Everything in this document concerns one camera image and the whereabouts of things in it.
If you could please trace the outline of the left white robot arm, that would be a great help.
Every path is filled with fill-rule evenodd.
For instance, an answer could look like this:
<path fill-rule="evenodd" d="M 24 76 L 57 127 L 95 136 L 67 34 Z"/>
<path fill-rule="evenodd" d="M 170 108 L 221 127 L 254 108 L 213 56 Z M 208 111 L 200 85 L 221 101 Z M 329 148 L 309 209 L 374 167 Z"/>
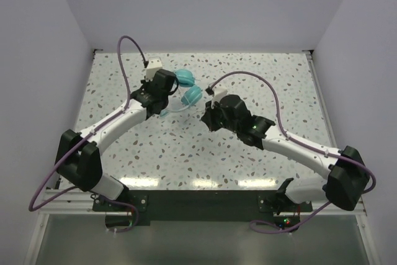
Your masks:
<path fill-rule="evenodd" d="M 65 131 L 56 156 L 55 168 L 60 176 L 84 192 L 106 197 L 114 210 L 128 205 L 128 188 L 104 172 L 101 155 L 129 129 L 160 114 L 179 85 L 176 75 L 164 69 L 141 83 L 139 89 L 128 94 L 125 103 L 100 122 L 80 132 Z"/>

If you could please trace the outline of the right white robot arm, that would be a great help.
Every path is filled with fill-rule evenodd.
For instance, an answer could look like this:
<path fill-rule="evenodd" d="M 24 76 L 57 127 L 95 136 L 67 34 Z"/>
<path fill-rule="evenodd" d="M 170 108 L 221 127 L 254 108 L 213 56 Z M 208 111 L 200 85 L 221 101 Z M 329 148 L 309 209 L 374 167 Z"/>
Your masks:
<path fill-rule="evenodd" d="M 269 201 L 276 209 L 289 211 L 306 201 L 326 199 L 342 210 L 352 211 L 370 180 L 357 149 L 330 148 L 283 132 L 274 121 L 251 114 L 237 95 L 206 102 L 201 120 L 211 132 L 229 130 L 247 146 L 280 154 L 316 173 L 316 177 L 305 181 L 286 179 Z"/>

